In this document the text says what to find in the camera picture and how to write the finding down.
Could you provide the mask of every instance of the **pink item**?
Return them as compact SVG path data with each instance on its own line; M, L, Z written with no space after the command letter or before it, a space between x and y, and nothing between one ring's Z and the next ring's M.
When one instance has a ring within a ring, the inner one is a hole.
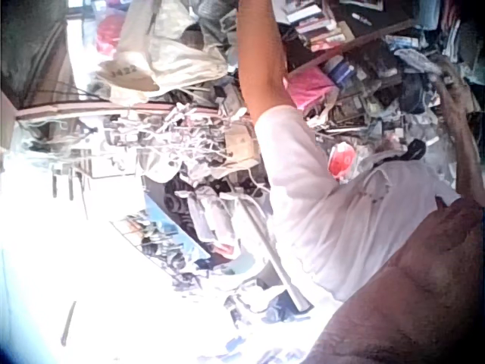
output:
M335 89L335 84L320 68L311 67L287 80L286 89L296 107L305 112Z
M123 27L124 13L108 15L98 25L96 36L96 49L102 55L112 57L120 41L121 28Z
M335 178L342 178L352 167L355 156L355 149L351 145L345 142L337 144L332 148L328 170Z

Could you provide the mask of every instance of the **white t-shirt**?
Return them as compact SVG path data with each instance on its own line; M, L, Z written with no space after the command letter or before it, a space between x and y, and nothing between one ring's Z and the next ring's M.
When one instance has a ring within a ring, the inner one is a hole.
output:
M315 306L350 298L437 209L459 198L420 161L387 162L340 186L300 111L266 111L256 135L271 185L277 251Z

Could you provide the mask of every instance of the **man's arm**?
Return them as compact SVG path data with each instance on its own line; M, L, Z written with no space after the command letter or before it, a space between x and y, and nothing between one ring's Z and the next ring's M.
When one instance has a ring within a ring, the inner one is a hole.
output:
M336 312L305 364L446 357L479 323L481 220L475 201L438 203L404 247ZM483 362L480 355L476 362Z
M278 105L294 105L283 85L286 62L271 0L239 0L239 79L252 120Z
M436 90L440 94L445 122L455 140L456 160L458 162L456 191L462 196L472 198L485 206L485 189L483 188L480 157L466 117L467 98L471 97L471 91L448 61L448 58L440 56L435 61L441 66L444 73L453 79L453 84L447 89L440 78L431 77Z

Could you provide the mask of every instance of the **person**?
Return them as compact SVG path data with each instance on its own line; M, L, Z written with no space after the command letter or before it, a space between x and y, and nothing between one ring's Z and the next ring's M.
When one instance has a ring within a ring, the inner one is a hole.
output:
M485 190L454 78L431 77L457 152L456 191L423 162L393 160L340 186L283 84L271 0L239 0L239 80L271 185L277 251L314 306L337 311L308 362L421 362L480 312Z

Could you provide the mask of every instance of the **white plastic bag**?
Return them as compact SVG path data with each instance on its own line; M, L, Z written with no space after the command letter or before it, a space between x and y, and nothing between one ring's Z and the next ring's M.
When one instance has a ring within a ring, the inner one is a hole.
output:
M174 40L195 21L183 3L164 0L159 8L157 3L133 0L114 59L101 64L98 75L111 85L126 89L123 98L113 101L146 102L146 98L130 98L126 93L143 92L146 97L154 97L216 80L227 73L227 63L215 46L200 51Z

